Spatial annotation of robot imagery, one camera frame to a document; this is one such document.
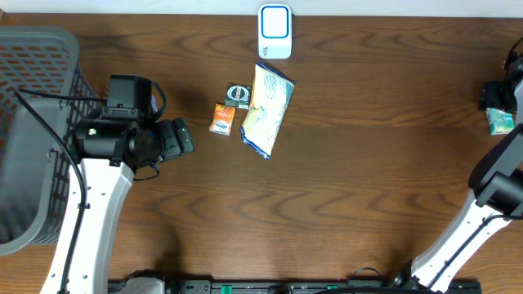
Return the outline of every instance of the orange packet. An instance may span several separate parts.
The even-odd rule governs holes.
[[[212,120],[209,131],[228,136],[232,129],[235,113],[235,107],[216,104],[214,108],[214,120]]]

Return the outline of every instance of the white wall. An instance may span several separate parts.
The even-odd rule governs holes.
[[[523,0],[284,0],[297,16],[523,17]],[[0,0],[6,12],[255,15],[259,0]]]

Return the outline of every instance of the wood grain surface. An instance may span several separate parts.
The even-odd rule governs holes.
[[[500,137],[476,110],[500,79],[523,20],[302,17],[293,54],[270,64],[297,81],[269,161],[210,133],[230,82],[251,84],[254,16],[7,15],[55,25],[81,47],[99,96],[111,74],[158,82],[165,118],[183,116],[196,151],[135,183],[123,205],[111,278],[157,269],[218,279],[385,275],[425,251],[463,205],[467,178]],[[148,171],[140,171],[146,176]],[[522,224],[459,271],[485,294],[521,293]],[[0,257],[0,292],[39,292],[54,246]]]

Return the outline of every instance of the dark green box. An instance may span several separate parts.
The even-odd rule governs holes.
[[[233,106],[239,109],[248,109],[253,89],[251,86],[229,85],[226,93],[226,106]]]

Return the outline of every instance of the gray plastic basket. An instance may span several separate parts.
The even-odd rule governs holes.
[[[18,87],[94,97],[78,67],[78,42],[55,27],[0,27],[0,256],[30,243],[55,243],[69,192],[69,162],[18,105]],[[23,94],[65,142],[96,102]]]

